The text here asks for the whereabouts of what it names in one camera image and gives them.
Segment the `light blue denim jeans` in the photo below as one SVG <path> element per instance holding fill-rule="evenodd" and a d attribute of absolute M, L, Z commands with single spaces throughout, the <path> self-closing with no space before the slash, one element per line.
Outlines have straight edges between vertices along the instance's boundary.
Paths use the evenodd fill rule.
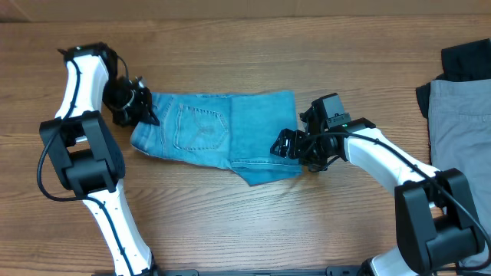
<path fill-rule="evenodd" d="M 295 95 L 154 94 L 159 125 L 139 123 L 131 145 L 148 156 L 229 169 L 255 186 L 302 174 L 298 161 L 271 154 L 283 129 L 297 127 Z"/>

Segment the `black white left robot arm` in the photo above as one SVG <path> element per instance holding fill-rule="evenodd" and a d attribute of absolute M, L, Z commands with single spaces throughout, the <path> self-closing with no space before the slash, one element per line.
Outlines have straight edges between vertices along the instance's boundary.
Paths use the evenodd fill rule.
<path fill-rule="evenodd" d="M 151 92 L 141 78 L 118 74 L 122 59 L 103 42 L 60 52 L 68 81 L 54 119 L 39 127 L 44 149 L 36 172 L 38 187 L 45 197 L 61 201 L 42 183 L 42 168 L 49 159 L 62 186 L 74 193 L 70 200 L 83 202 L 97 222 L 114 261 L 114 274 L 160 275 L 127 203 L 123 154 L 101 115 L 107 107 L 118 126 L 157 126 Z"/>

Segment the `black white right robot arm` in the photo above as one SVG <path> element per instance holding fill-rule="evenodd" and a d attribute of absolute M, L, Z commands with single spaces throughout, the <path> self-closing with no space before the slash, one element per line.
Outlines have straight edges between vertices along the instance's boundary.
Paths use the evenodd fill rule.
<path fill-rule="evenodd" d="M 454 271 L 471 275 L 489 261 L 465 267 L 464 258 L 490 249 L 479 223 L 467 178 L 458 169 L 439 170 L 391 143 L 371 121 L 353 120 L 340 97 L 329 94 L 299 115 L 303 130 L 283 129 L 271 153 L 296 159 L 311 173 L 336 160 L 372 176 L 395 203 L 395 248 L 359 266 L 329 268 L 340 275 L 437 275 Z"/>

